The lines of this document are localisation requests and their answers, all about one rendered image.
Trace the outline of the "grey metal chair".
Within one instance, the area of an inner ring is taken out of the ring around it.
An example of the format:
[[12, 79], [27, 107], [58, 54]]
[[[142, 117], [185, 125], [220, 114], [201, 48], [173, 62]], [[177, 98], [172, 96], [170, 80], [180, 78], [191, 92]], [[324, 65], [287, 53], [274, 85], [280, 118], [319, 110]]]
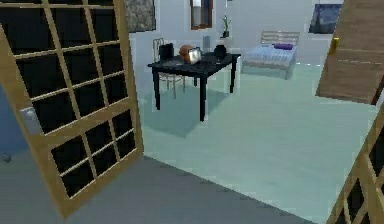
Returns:
[[[152, 48], [153, 48], [153, 60], [155, 62], [159, 62], [161, 60], [160, 47], [162, 45], [166, 46], [167, 55], [170, 55], [172, 53], [171, 43], [166, 44], [163, 38], [154, 39]], [[173, 98], [176, 98], [176, 83], [178, 81], [181, 81], [183, 84], [183, 88], [186, 88], [184, 76], [160, 72], [159, 80], [164, 81], [166, 83], [167, 89], [170, 89], [170, 88], [173, 89]]]

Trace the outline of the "black table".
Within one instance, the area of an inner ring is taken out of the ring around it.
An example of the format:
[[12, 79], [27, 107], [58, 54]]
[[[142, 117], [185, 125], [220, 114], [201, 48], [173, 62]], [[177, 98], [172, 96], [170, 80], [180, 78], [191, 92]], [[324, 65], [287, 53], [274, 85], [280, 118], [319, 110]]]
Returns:
[[229, 92], [234, 91], [235, 77], [236, 77], [236, 65], [237, 59], [240, 54], [227, 53], [223, 60], [218, 60], [213, 52], [203, 55], [203, 60], [196, 64], [181, 63], [177, 65], [177, 57], [173, 57], [173, 64], [170, 64], [170, 60], [163, 62], [154, 62], [148, 64], [148, 67], [152, 70], [153, 89], [155, 97], [156, 109], [160, 109], [160, 75], [159, 73], [169, 73], [171, 75], [180, 75], [182, 77], [191, 77], [194, 79], [194, 85], [200, 86], [200, 105], [199, 116], [200, 121], [203, 122], [206, 114], [206, 87], [209, 77], [219, 72], [221, 69], [231, 65], [230, 86]]

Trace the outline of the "orange ball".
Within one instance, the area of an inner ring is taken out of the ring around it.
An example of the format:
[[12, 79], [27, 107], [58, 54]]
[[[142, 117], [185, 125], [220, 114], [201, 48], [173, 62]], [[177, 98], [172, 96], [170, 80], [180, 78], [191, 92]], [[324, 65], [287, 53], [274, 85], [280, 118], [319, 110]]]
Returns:
[[189, 51], [193, 49], [193, 46], [191, 45], [183, 45], [180, 50], [179, 50], [179, 55], [181, 56], [181, 58], [189, 63], [190, 62], [190, 57], [189, 57]]

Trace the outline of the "black round pot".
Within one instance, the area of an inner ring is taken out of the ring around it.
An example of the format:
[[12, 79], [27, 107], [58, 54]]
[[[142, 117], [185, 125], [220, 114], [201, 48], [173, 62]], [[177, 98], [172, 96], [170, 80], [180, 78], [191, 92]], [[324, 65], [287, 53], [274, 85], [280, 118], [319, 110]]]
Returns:
[[217, 45], [214, 49], [215, 57], [222, 60], [227, 55], [227, 49], [224, 45]]

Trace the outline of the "green house plant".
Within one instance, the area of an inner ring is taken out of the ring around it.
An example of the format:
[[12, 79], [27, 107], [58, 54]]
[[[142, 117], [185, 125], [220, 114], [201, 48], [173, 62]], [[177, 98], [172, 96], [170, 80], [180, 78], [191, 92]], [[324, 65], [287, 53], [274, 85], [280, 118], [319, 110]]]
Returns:
[[223, 31], [222, 37], [227, 38], [227, 37], [229, 37], [229, 25], [230, 25], [231, 21], [226, 14], [223, 16], [222, 21], [223, 21], [223, 26], [224, 26], [224, 31]]

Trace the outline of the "bed with pale blue cover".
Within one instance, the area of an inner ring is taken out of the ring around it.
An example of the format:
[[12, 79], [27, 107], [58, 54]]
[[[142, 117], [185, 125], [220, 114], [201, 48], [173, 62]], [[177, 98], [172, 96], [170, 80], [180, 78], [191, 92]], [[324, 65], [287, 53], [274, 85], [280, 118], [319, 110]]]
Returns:
[[[281, 70], [285, 72], [285, 79], [288, 79], [296, 64], [299, 39], [299, 32], [264, 30], [261, 33], [259, 45], [246, 50], [242, 55], [242, 67]], [[293, 44], [294, 48], [292, 50], [274, 49], [275, 43]]]

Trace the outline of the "wooden framed window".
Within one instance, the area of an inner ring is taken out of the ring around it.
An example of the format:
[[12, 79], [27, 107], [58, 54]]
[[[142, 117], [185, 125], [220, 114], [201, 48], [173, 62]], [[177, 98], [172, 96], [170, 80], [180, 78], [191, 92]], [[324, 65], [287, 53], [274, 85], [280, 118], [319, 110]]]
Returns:
[[191, 29], [212, 27], [213, 0], [190, 0]]

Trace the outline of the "wooden glass-paned room door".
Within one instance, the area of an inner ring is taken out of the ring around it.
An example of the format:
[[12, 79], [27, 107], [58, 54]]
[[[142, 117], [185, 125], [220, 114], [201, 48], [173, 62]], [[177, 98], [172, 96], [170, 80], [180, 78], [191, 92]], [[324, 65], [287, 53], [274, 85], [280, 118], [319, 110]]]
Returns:
[[384, 224], [384, 103], [325, 224]]
[[0, 0], [0, 87], [62, 218], [143, 154], [124, 0]]

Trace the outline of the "grey framed picture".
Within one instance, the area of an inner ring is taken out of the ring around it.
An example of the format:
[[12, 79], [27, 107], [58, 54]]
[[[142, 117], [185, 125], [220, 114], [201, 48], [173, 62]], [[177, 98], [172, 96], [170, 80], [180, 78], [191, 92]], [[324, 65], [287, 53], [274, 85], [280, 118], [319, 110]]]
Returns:
[[124, 0], [130, 33], [156, 29], [154, 0]]

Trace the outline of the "dark blue framed picture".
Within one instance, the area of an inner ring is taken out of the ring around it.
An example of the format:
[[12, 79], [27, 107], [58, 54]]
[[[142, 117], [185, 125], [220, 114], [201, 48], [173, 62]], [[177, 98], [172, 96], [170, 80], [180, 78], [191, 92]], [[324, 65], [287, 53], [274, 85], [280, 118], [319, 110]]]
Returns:
[[341, 8], [341, 4], [316, 4], [309, 26], [309, 33], [333, 34]]

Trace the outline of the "brown wooden room door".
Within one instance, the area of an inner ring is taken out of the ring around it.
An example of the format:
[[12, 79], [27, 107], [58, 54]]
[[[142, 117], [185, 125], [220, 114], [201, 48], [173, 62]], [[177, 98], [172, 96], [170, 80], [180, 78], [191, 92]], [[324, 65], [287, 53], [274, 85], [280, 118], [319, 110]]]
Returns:
[[344, 0], [316, 95], [375, 105], [384, 88], [384, 0]]

